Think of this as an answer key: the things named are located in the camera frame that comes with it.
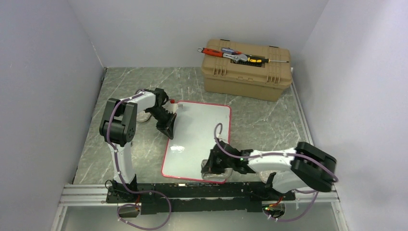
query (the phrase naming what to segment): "purple cable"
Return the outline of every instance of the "purple cable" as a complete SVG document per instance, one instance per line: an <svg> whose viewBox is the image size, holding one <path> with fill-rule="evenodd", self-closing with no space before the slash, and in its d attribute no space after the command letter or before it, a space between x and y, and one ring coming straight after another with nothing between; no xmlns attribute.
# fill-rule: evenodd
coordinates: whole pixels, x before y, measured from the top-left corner
<svg viewBox="0 0 408 231"><path fill-rule="evenodd" d="M262 156L261 156L261 155L252 155L252 156L238 156L238 155L233 155L233 154L231 154L231 153L225 151L225 149L223 149L223 148L221 147L221 144L219 143L219 141L218 141L218 139L217 139L217 128L218 128L218 127L220 127L219 133L221 134L221 132L222 132L222 124L221 124L221 123L218 123L218 124L216 125L215 129L214 129L214 140L216 141L218 148L220 148L220 150L221 150L223 153L227 154L228 156L231 156L231 157L233 157L233 158L238 158L238 159L241 159L241 158L243 158L243 159L249 159L249 158L257 158L257 157L268 156L268 155L283 155L282 153L264 153L264 154L262 154ZM337 176L336 176L334 173L332 173L332 172L331 172L330 170L328 170L325 166L323 166L321 163L319 163L318 161L314 160L313 158L311 158L311 157L309 157L309 156L306 156L306 155L303 155L303 154L298 154L298 153L287 153L287 155L288 155L288 156L296 156L296 157L300 157L300 158L309 160L309 161L313 162L314 164L316 164L317 166L319 166L319 167L320 167L321 169L323 169L325 172L327 172L331 177L333 177L334 182L338 182L338 181L339 181L339 179L337 178ZM302 191L302 190L296 190L296 191L299 192L299 193L305 193L305 194L309 194L309 193L314 193L314 192L315 192L315 191ZM290 222L290 221L295 221L295 220L300 219L301 217L303 217L303 216L310 210L310 208L312 207L313 203L315 202L315 200L316 200L316 198L317 198L317 196L318 196L318 193L319 193L319 192L316 191L316 194L315 194L315 196L313 197L312 201L310 202L309 206L307 206L307 208L304 210L304 212L303 212L301 215L299 215L298 217L295 217L295 218L292 218L292 219L283 219L283 220L282 220L282 219L275 219L275 220L276 220L276 221L280 221L280 222Z"/></svg>
<svg viewBox="0 0 408 231"><path fill-rule="evenodd" d="M129 189L129 188L126 186L126 184L124 183L125 180L123 179L122 174L121 174L120 169L119 169L119 162L118 162L118 159L117 159L117 148L116 148L116 146L111 142L111 139L110 139L111 125L112 125L112 121L113 121L113 119L114 119L116 110L118 109L119 105L121 105L122 103L127 102L127 101L129 101L129 100L136 99L136 98L138 98L138 97L144 95L144 90L137 90L136 93L137 93L136 95L134 95L134 96L132 96L132 97L130 97L130 98L122 99L121 101L119 101L119 102L115 105L115 107L114 107L114 109L113 109L113 111L112 111L111 117L109 118L108 130L107 130L107 132L106 132L106 140L107 140L108 144L109 144L110 146L112 146L112 148L114 149L114 152L115 152L115 166L116 166L116 170L118 171L118 175L119 175L120 181L122 182L122 184L123 184L123 186L125 187L125 189L126 189L128 192L133 193L133 194L156 193L156 194L159 194L159 195L163 196L163 197L167 200L168 207L169 207L169 213L168 213L168 216L167 216L166 220L165 220L161 225L159 225L159 226L157 226L157 227L154 227L154 228L145 228L145 227L137 226L137 225L135 225L135 224L133 224L133 223L131 223L131 222L128 222L127 220L124 220L124 219L122 219L122 218L120 217L119 211L120 211L121 208L124 208L124 207L135 207L135 208L139 208L140 206L138 206L138 205L134 205L134 204L125 204L125 205L122 205L122 206L120 206L120 207L118 208L116 214L117 214L117 217L119 218L119 220L120 220L121 222L125 223L125 224L128 224L128 225L130 225L130 226L133 226L133 227L138 228L138 229L141 229L141 230L156 230L156 229L159 229L159 228L163 227L163 226L168 222L168 220L170 219L170 215L171 215L171 203L170 203L169 198L168 198L166 195L164 195L163 193L158 192L158 191L154 191L154 190L145 190L145 191L139 191L139 192L138 192L138 191L133 191L133 190Z"/></svg>
<svg viewBox="0 0 408 231"><path fill-rule="evenodd" d="M311 193L316 192L316 190L306 190L306 191L303 191L303 190L299 190L299 189L295 189L295 191L298 192L298 193L302 193L302 194L311 194Z"/></svg>
<svg viewBox="0 0 408 231"><path fill-rule="evenodd" d="M217 139L217 128L218 128L218 126L221 126L221 130L219 131L219 133L221 134L221 132L222 132L222 124L221 124L221 123L218 123L218 124L216 125L216 128L214 129L214 139L216 140L216 143L217 143L218 148L220 148L223 153L225 153L225 154L227 154L227 155L229 155L229 156L231 156L231 157L237 158L237 159L241 159L241 158L242 158L242 159L249 159L249 158L261 157L261 155L238 156L238 155L233 155L233 154L228 153L227 151L225 151L225 149L223 149L223 148L221 147L221 144L219 144L219 141L218 141L218 139ZM268 156L268 155L282 155L282 153L264 153L264 154L262 154L262 156ZM298 153L287 153L287 155L288 155L288 156L300 157L300 158L306 159L306 160L308 160L308 161L311 161L311 162L313 162L314 164L316 164L317 166L319 166L321 169L323 169L325 172L327 172L331 177L333 177L334 182L338 182L338 181L339 181L339 179L337 178L337 176L336 176L334 173L332 173L329 169L327 169L325 166L323 166L321 163L319 163L319 161L317 161L317 160L315 160L315 159L313 159L313 158L311 158L311 157L309 157L309 156L307 156L307 155L298 154Z"/></svg>
<svg viewBox="0 0 408 231"><path fill-rule="evenodd" d="M275 219L275 221L277 221L277 222L291 222L291 221L295 221L295 220L298 220L298 219L302 218L302 217L311 209L312 205L313 205L314 202L316 201L316 198L318 197L318 193L319 193L319 192L316 191L316 194L315 194L315 196L313 197L313 199L312 199L312 201L310 202L310 204L309 204L309 205L307 206L307 208L303 211L303 213L300 214L300 215L298 215L297 217L291 218L291 219L278 219L278 218L273 218L273 219Z"/></svg>

